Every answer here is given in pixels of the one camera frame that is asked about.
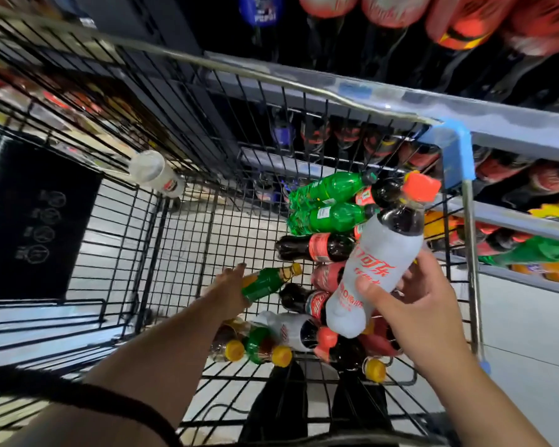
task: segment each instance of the shopping cart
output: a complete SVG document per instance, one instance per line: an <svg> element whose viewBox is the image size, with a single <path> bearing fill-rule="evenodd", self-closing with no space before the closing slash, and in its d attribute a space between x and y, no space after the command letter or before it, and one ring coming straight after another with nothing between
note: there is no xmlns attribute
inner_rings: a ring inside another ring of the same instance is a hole
<svg viewBox="0 0 559 447"><path fill-rule="evenodd" d="M249 273L281 265L274 243L287 233L288 210L280 185L367 168L403 173L421 148L432 145L439 160L423 172L443 181L439 200L429 207L443 213L434 222L448 226L456 215L469 227L465 258L449 248L439 258L458 293L469 345L484 362L470 134L453 120L360 99L356 86L329 91L261 66L213 61L0 8L0 175L9 172L3 157L15 143L54 154L58 163L74 163L98 180L88 195L92 208L80 217L84 233L70 253L67 288L45 291L43 298L0 293L0 365L81 379L119 345L187 307L223 267L246 262ZM282 143L271 133L278 112L293 127L294 117L303 129L312 123L321 135L334 119L353 123L358 139L347 150L329 138L324 147L306 147L294 129ZM371 129L379 132L373 150L363 145ZM402 166L373 160L388 140L390 157L408 150ZM186 179L182 201L130 180L128 161L149 148ZM449 210L448 201L460 194L463 210ZM449 244L447 228L444 235ZM30 263L32 246L19 248L17 260ZM49 270L49 264L42 257L42 266ZM313 264L302 265L296 282L310 287ZM243 316L250 320L262 310L284 311L274 294ZM324 433L333 421L337 376L311 354L297 359L309 392L303 414L309 436ZM269 364L208 362L178 436L187 443L235 441L270 371ZM388 442L447 443L435 435L437 418L430 416L441 410L438 400L405 356L389 360L384 386L396 429ZM0 395L0 442L45 405Z"/></svg>

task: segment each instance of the metal shopping cart basket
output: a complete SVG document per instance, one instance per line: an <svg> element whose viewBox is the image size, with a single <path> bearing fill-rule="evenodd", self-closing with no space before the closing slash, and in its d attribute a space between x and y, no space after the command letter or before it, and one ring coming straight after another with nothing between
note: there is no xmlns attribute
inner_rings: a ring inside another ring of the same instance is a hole
<svg viewBox="0 0 559 447"><path fill-rule="evenodd" d="M81 380L189 305L223 267L279 266L274 242L287 232L290 185L369 167L402 173L434 146L439 159L423 169L443 180L430 207L443 215L433 222L448 226L456 215L469 226L465 259L449 249L439 258L483 360L468 131L365 104L361 87L322 77L301 82L290 68L273 74L0 8L0 221L8 220L0 222L0 366ZM389 98L394 89L384 90ZM349 147L330 134L335 122L353 126ZM371 131L375 141L366 142ZM376 159L388 145L388 158L408 154L399 167ZM129 160L150 148L186 180L181 200L129 178ZM449 210L460 194L464 208ZM302 265L296 282L309 287L313 263ZM284 311L271 295L244 317L262 310ZM298 360L309 436L325 433L337 375L311 354ZM396 431L383 441L447 443L429 416L441 410L438 400L414 365L405 356L388 365ZM177 436L235 442L270 372L269 364L208 362ZM0 392L0 442L47 404L22 387ZM374 442L365 436L346 441Z"/></svg>

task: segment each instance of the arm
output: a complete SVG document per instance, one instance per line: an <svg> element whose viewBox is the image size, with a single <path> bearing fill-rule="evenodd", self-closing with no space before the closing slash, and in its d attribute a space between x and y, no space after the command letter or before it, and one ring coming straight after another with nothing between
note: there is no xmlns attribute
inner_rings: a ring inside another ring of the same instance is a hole
<svg viewBox="0 0 559 447"><path fill-rule="evenodd" d="M244 268L240 264L225 270L203 297L121 346L92 368L84 382L140 400L177 427L193 399L217 329L247 307L241 293ZM163 442L132 420L50 405L6 444L129 447Z"/></svg>
<svg viewBox="0 0 559 447"><path fill-rule="evenodd" d="M549 444L471 354L454 289L428 251L403 276L397 300L358 278L357 288L391 325L404 353L436 392L465 447Z"/></svg>

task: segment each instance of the black strap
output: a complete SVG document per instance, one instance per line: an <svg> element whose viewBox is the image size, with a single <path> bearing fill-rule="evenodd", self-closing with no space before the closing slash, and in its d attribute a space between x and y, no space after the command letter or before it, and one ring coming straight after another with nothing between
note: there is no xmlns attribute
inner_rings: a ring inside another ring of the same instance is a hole
<svg viewBox="0 0 559 447"><path fill-rule="evenodd" d="M51 372L2 366L0 394L38 398L98 413L119 415L151 428L169 447L182 445L174 428L149 405L93 384L65 380Z"/></svg>

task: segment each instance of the plastic cup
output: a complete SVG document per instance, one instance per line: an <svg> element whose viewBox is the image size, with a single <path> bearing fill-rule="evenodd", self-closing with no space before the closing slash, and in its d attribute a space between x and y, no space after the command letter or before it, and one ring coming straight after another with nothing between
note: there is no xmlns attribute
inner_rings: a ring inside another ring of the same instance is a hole
<svg viewBox="0 0 559 447"><path fill-rule="evenodd" d="M135 155L130 161L129 172L139 185L151 187L170 198L184 193L184 181L159 152L144 151Z"/></svg>

